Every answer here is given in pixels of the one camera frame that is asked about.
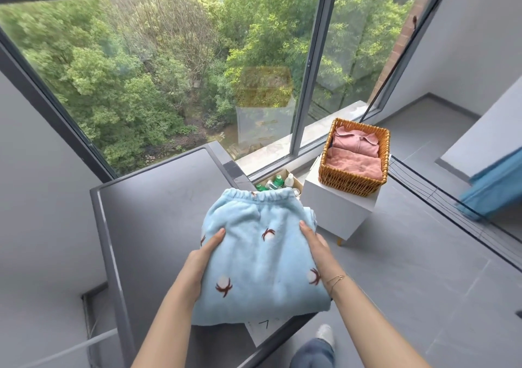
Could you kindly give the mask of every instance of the foot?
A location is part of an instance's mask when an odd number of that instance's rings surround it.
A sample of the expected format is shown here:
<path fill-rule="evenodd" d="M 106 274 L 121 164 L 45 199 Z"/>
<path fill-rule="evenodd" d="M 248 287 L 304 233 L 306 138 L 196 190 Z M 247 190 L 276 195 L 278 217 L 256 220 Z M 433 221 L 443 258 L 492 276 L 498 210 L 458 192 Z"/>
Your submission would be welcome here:
<path fill-rule="evenodd" d="M 323 339 L 323 341 L 327 342 L 332 349 L 335 348 L 334 331 L 328 324 L 321 324 L 315 333 L 315 337 Z"/>

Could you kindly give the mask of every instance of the pink folded clothing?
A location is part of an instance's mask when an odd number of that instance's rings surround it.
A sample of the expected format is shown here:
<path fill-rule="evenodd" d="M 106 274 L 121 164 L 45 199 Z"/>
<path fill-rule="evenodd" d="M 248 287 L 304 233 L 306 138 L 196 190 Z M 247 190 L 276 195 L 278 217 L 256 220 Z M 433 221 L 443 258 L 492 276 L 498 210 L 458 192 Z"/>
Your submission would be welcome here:
<path fill-rule="evenodd" d="M 378 158 L 379 138 L 375 133 L 367 134 L 362 130 L 346 130 L 344 126 L 338 127 L 334 132 L 332 147 L 343 148 L 356 154 Z"/>
<path fill-rule="evenodd" d="M 342 148 L 330 147 L 326 153 L 326 164 L 370 179 L 383 179 L 381 158 L 367 157 Z"/>

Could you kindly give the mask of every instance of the glass window pane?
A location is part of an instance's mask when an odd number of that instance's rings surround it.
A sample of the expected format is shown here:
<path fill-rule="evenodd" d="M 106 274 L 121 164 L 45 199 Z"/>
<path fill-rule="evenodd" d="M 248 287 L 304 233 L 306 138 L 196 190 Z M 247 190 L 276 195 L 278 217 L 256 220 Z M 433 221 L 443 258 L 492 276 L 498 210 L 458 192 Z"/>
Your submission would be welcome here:
<path fill-rule="evenodd" d="M 428 0 L 336 0 L 301 146 L 372 101 Z"/>
<path fill-rule="evenodd" d="M 214 140 L 248 174 L 289 153 L 317 1 L 25 2 L 0 26 L 118 174 Z"/>

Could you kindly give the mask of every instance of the hand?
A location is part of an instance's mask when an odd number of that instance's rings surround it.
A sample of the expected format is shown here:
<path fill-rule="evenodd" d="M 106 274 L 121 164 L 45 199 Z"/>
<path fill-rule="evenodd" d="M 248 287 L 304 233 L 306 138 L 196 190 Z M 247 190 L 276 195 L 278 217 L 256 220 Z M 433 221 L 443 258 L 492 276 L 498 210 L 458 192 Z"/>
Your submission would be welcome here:
<path fill-rule="evenodd" d="M 224 237 L 225 228 L 221 228 L 202 248 L 191 251 L 172 286 L 172 289 L 175 289 L 173 292 L 181 293 L 191 307 L 199 298 L 201 279 L 212 251 L 221 243 Z"/>
<path fill-rule="evenodd" d="M 317 265 L 317 270 L 321 276 L 321 279 L 323 280 L 323 285 L 325 286 L 326 291 L 330 293 L 331 286 L 335 281 L 329 284 L 327 284 L 327 281 L 339 275 L 345 276 L 346 273 L 334 258 L 328 243 L 326 243 L 326 240 L 324 240 L 320 234 L 312 231 L 312 229 L 306 225 L 304 221 L 299 222 L 299 228 L 301 228 L 301 232 L 306 238 L 306 241 L 308 241 L 312 258 Z"/>

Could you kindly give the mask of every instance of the forearm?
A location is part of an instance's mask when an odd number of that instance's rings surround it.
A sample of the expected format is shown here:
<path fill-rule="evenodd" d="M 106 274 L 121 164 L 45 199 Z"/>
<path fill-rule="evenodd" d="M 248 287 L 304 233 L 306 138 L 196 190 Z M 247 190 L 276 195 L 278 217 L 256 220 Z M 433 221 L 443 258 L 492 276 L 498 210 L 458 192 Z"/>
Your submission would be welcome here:
<path fill-rule="evenodd" d="M 193 306 L 179 287 L 167 292 L 132 368 L 185 367 Z"/>
<path fill-rule="evenodd" d="M 332 297 L 365 368 L 429 367 L 348 276 Z"/>

